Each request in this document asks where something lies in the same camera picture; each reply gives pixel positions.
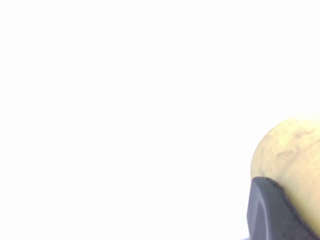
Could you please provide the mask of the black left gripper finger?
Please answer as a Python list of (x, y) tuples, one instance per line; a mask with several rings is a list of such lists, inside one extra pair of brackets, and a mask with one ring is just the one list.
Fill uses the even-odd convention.
[(284, 189), (268, 177), (251, 180), (247, 207), (251, 240), (318, 240), (301, 218)]

